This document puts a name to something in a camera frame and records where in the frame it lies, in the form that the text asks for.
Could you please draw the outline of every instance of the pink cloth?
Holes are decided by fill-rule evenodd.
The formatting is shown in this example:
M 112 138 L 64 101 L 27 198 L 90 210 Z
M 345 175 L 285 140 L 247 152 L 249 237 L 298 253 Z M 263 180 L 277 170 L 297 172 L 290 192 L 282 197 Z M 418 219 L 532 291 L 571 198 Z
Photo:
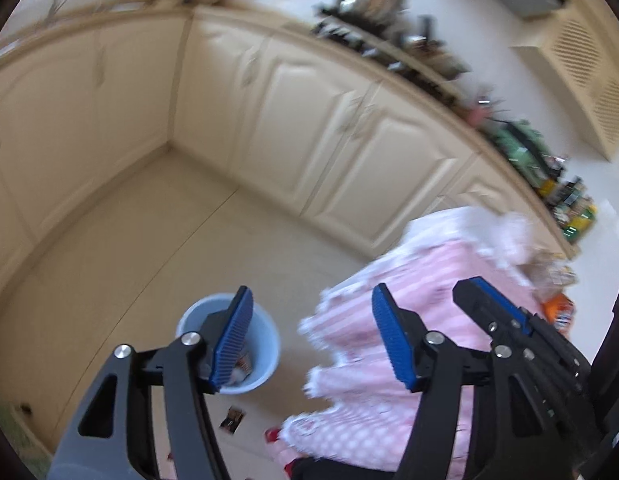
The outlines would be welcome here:
M 512 269 L 497 268 L 462 241 L 447 242 L 397 260 L 365 277 L 363 284 L 327 294 L 318 313 L 303 320 L 300 332 L 318 348 L 331 350 L 336 365 L 310 371 L 305 393 L 325 397 L 333 407 L 285 421 L 280 437 L 294 449 L 370 469 L 395 471 L 411 433 L 420 394 L 411 394 L 391 368 L 371 311 L 371 291 L 387 283 L 398 306 L 417 312 L 429 330 L 439 330 L 457 345 L 488 351 L 490 338 L 453 303 L 458 280 L 483 276 L 510 301 L 540 313 L 531 288 Z M 464 386 L 449 467 L 461 479 L 471 432 L 473 388 Z

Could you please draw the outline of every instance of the orange package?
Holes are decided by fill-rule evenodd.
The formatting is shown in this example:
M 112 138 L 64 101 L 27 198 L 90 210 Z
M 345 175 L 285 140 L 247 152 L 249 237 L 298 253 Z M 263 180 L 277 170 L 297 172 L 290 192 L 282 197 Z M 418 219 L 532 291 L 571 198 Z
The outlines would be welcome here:
M 572 300 L 564 294 L 557 294 L 551 300 L 542 303 L 543 312 L 547 322 L 551 323 L 556 330 L 567 337 L 574 322 L 576 307 Z

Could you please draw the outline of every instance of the kitchen cabinet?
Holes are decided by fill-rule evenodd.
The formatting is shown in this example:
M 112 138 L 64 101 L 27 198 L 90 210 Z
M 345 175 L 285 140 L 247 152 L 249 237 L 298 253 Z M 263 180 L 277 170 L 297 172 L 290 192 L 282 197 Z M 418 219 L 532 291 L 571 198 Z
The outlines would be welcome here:
M 251 89 L 232 173 L 299 214 L 372 81 L 272 38 Z
M 304 216 L 378 256 L 469 160 L 472 151 L 423 108 L 380 88 L 365 106 Z
M 109 179 L 167 142 L 185 19 L 145 18 L 97 31 L 100 136 Z
M 432 203 L 427 213 L 465 205 L 481 206 L 499 215 L 523 213 L 533 223 L 535 242 L 539 246 L 555 253 L 564 253 L 550 230 L 515 187 L 480 156 L 442 195 Z
M 103 182 L 94 41 L 69 36 L 0 71 L 0 171 L 37 238 Z
M 0 179 L 0 291 L 32 248 L 32 240 L 22 223 L 16 204 Z
M 265 38 L 256 29 L 212 18 L 196 20 L 189 34 L 174 143 L 224 173 Z

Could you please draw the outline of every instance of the white floor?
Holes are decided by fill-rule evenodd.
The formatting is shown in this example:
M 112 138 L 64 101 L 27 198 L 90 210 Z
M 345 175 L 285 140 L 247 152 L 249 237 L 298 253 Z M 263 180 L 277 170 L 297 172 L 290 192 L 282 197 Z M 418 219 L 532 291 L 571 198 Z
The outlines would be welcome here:
M 246 417 L 221 446 L 234 478 L 280 475 L 262 431 L 324 407 L 305 399 L 321 358 L 296 334 L 320 291 L 365 261 L 275 207 L 169 152 L 111 192 L 42 257 L 0 319 L 0 401 L 32 406 L 32 426 L 53 448 L 117 344 L 169 343 L 181 314 L 240 285 L 272 314 L 282 339 L 273 378 L 244 396 L 209 397 L 217 426 L 230 405 Z M 160 454 L 168 448 L 159 428 Z

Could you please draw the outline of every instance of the bottle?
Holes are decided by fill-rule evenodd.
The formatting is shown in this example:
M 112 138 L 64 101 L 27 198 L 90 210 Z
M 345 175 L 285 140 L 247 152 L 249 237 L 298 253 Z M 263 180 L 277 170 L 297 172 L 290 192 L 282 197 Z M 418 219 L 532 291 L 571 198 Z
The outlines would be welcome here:
M 574 322 L 574 302 L 561 293 L 543 303 L 542 307 L 547 321 L 567 337 Z
M 591 198 L 587 197 L 586 200 L 587 206 L 579 215 L 574 216 L 563 229 L 563 235 L 570 243 L 575 243 L 596 220 L 596 206 Z
M 547 198 L 547 205 L 555 207 L 569 197 L 574 192 L 574 188 L 582 190 L 584 187 L 583 179 L 577 176 L 572 182 L 568 182 L 555 190 L 555 192 Z
M 577 208 L 579 200 L 582 199 L 584 192 L 585 186 L 583 183 L 576 182 L 572 187 L 572 192 L 563 200 L 563 202 L 556 204 L 554 209 L 552 209 L 552 214 L 561 229 L 566 227 L 570 220 L 579 214 L 575 209 Z
M 557 188 L 558 181 L 565 171 L 564 163 L 566 160 L 566 156 L 545 156 L 545 161 L 547 162 L 547 167 L 549 168 L 549 174 L 539 189 L 539 195 L 541 198 L 551 196 L 552 192 Z

